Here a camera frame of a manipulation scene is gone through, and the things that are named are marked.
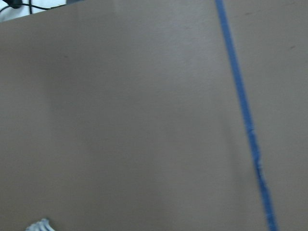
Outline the navy white striped polo shirt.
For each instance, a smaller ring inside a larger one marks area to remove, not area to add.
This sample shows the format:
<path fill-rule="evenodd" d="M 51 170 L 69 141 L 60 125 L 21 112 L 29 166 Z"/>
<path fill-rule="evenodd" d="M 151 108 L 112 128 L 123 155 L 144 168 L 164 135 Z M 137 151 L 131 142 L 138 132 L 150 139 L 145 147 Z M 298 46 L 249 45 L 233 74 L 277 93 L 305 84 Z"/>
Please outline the navy white striped polo shirt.
<path fill-rule="evenodd" d="M 55 229 L 50 225 L 47 218 L 43 218 L 26 227 L 25 231 L 55 231 Z"/>

